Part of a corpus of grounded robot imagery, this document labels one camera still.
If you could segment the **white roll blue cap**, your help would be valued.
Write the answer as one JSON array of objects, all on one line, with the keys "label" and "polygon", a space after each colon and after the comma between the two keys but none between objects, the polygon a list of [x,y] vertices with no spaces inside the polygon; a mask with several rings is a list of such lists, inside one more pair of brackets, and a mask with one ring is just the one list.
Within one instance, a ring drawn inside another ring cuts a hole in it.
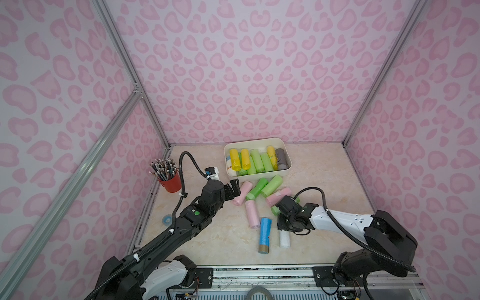
[{"label": "white roll blue cap", "polygon": [[237,172],[233,169],[231,157],[227,156],[226,157],[226,168],[227,168],[227,174],[231,177],[236,177]]},{"label": "white roll blue cap", "polygon": [[288,231],[278,231],[279,245],[281,248],[288,249],[291,247],[290,233]]}]

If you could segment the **dark green roll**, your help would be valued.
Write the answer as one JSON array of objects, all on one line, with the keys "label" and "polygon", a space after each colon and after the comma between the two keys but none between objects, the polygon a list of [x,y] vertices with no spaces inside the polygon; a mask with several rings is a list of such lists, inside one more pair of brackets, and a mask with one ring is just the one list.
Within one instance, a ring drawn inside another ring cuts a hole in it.
[{"label": "dark green roll", "polygon": [[239,176],[245,176],[248,174],[248,172],[243,168],[241,168],[237,173]]}]

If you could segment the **pink roll with label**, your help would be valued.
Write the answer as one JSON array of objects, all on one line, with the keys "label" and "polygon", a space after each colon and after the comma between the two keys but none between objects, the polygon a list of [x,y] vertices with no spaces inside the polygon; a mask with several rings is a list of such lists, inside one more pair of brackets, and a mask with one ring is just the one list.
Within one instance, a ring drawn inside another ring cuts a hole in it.
[{"label": "pink roll with label", "polygon": [[276,206],[285,196],[291,196],[292,191],[289,187],[280,189],[266,198],[266,202],[270,207]]}]

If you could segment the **yellow roll with label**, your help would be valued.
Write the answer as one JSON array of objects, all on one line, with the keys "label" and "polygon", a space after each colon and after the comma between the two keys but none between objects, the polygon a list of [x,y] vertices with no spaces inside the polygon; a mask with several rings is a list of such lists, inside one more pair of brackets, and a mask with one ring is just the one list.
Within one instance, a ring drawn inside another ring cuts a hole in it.
[{"label": "yellow roll with label", "polygon": [[276,150],[273,146],[268,146],[267,147],[267,155],[269,156],[269,159],[272,164],[273,170],[277,171],[278,170],[278,159],[276,157]]}]

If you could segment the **grey roll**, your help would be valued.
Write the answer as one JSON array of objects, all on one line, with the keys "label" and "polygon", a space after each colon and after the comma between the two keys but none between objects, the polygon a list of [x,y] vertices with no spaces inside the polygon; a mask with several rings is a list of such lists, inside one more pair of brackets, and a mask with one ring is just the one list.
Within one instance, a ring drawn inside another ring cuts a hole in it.
[{"label": "grey roll", "polygon": [[277,169],[279,171],[287,170],[289,168],[289,164],[286,158],[286,152],[283,148],[278,148],[275,150],[276,158],[277,158]]}]

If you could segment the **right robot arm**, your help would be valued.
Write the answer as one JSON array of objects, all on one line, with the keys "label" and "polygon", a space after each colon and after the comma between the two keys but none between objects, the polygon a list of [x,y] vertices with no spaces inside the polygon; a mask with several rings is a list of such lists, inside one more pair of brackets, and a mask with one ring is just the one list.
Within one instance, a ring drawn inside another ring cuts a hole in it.
[{"label": "right robot arm", "polygon": [[418,242],[386,211],[352,214],[310,202],[301,206],[291,196],[283,197],[276,208],[282,230],[295,234],[309,234],[314,230],[337,232],[360,247],[357,251],[342,252],[329,271],[319,274],[319,285],[348,286],[378,271],[399,278],[416,271],[413,260]]}]

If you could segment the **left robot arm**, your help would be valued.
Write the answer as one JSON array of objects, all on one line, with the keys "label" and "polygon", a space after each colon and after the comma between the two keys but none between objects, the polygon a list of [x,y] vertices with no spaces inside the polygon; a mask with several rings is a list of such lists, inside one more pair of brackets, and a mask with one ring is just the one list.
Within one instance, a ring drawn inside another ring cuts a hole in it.
[{"label": "left robot arm", "polygon": [[207,228],[225,201],[241,194],[240,182],[231,180],[223,184],[210,179],[200,196],[187,206],[169,229],[160,233],[146,246],[119,260],[108,259],[101,268],[95,288],[87,300],[148,300],[142,285],[150,274],[180,246],[195,238]]}]

